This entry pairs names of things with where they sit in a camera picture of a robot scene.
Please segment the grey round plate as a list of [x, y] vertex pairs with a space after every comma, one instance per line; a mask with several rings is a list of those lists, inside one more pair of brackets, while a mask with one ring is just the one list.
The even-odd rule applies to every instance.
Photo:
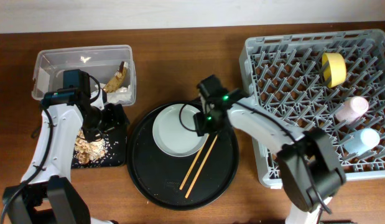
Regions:
[[198, 136], [193, 115], [199, 109], [183, 103], [166, 106], [154, 119], [152, 136], [159, 149], [173, 157], [187, 157], [198, 152], [208, 134]]

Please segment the wooden chopstick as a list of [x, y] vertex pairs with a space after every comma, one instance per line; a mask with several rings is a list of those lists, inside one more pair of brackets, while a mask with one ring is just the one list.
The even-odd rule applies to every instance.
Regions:
[[205, 166], [206, 161], [207, 161], [209, 155], [211, 154], [212, 149], [214, 148], [214, 146], [216, 144], [217, 139], [218, 139], [218, 135], [215, 136], [208, 151], [206, 152], [205, 157], [203, 158], [202, 163], [200, 164], [200, 167], [198, 168], [197, 173], [195, 174], [195, 176], [192, 180], [192, 183], [190, 184], [190, 186], [187, 190], [187, 193], [185, 194], [185, 198], [189, 198], [189, 195], [190, 195], [191, 191], [193, 190], [195, 183], [196, 183], [197, 179], [199, 178], [199, 175], [200, 175], [201, 171], [203, 170], [203, 167]]
[[189, 178], [189, 175], [190, 175], [190, 173], [192, 172], [192, 170], [193, 170], [193, 168], [194, 168], [194, 166], [195, 166], [195, 163], [197, 162], [197, 160], [198, 160], [198, 158], [199, 158], [199, 156], [200, 156], [200, 154], [201, 154], [201, 152], [202, 152], [202, 149], [204, 148], [204, 146], [205, 146], [207, 140], [208, 140], [208, 137], [205, 139], [205, 141], [203, 142], [203, 145], [200, 147], [200, 149], [199, 149], [198, 152], [196, 153], [196, 155], [195, 155], [195, 157], [194, 157], [194, 159], [193, 159], [193, 161], [192, 161], [192, 163], [191, 163], [191, 165], [190, 165], [190, 167], [189, 167], [187, 173], [185, 174], [185, 177], [183, 178], [182, 183], [180, 184], [179, 190], [182, 190], [183, 187], [184, 187], [184, 185], [186, 184], [186, 182], [187, 182], [187, 180], [188, 180], [188, 178]]

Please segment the blue plastic cup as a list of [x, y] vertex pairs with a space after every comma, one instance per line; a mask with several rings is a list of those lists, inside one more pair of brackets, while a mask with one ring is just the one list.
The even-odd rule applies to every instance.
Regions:
[[345, 144], [345, 149], [349, 154], [356, 154], [357, 156], [372, 150], [380, 142], [378, 132], [371, 128], [360, 129], [351, 135], [353, 138]]

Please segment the pink plastic cup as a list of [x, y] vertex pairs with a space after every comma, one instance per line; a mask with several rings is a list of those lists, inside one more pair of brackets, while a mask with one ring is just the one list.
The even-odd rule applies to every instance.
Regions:
[[368, 109], [369, 102], [365, 98], [354, 96], [343, 103], [341, 110], [336, 113], [335, 118], [340, 122], [346, 121], [347, 124], [351, 124], [362, 117]]

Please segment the food scraps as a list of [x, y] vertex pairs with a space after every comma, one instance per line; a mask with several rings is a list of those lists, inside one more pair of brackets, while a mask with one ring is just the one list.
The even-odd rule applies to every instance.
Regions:
[[100, 139], [98, 141], [88, 142], [85, 139], [83, 131], [80, 129], [75, 140], [74, 151], [76, 152], [75, 158], [80, 164], [85, 165], [89, 162], [96, 162], [107, 153], [106, 140]]

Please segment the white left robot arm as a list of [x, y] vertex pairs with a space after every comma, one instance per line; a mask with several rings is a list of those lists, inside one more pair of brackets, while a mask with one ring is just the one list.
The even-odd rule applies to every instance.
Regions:
[[3, 193], [2, 223], [99, 223], [70, 182], [79, 131], [88, 142], [122, 128], [128, 119], [120, 104], [104, 104], [103, 94], [63, 88], [40, 102], [42, 127], [32, 161], [19, 185]]

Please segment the yellow bowl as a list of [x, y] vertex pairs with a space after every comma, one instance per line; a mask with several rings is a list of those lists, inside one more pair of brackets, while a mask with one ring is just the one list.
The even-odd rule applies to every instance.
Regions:
[[322, 55], [322, 68], [325, 84], [333, 88], [346, 80], [346, 63], [342, 54], [324, 53]]

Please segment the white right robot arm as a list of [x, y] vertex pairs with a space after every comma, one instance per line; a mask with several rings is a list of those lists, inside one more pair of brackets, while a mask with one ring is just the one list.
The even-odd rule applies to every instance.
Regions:
[[193, 117], [199, 136], [236, 128], [276, 155], [283, 189], [292, 202], [286, 223], [319, 223], [323, 212], [332, 212], [328, 203], [346, 175], [324, 130], [289, 124], [241, 90], [200, 90], [199, 97], [203, 110]]

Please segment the gold snack wrapper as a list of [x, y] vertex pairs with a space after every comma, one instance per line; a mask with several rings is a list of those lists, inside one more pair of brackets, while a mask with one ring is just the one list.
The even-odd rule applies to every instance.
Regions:
[[118, 90], [126, 78], [127, 70], [128, 63], [122, 61], [117, 72], [114, 74], [114, 77], [110, 79], [110, 81], [103, 87], [103, 90], [106, 93], [114, 93], [116, 90]]

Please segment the white tissue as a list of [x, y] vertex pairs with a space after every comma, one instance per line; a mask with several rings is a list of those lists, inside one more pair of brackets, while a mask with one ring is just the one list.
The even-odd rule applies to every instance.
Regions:
[[115, 92], [106, 94], [106, 103], [129, 106], [133, 105], [135, 101], [135, 94], [131, 85], [128, 87], [119, 87]]

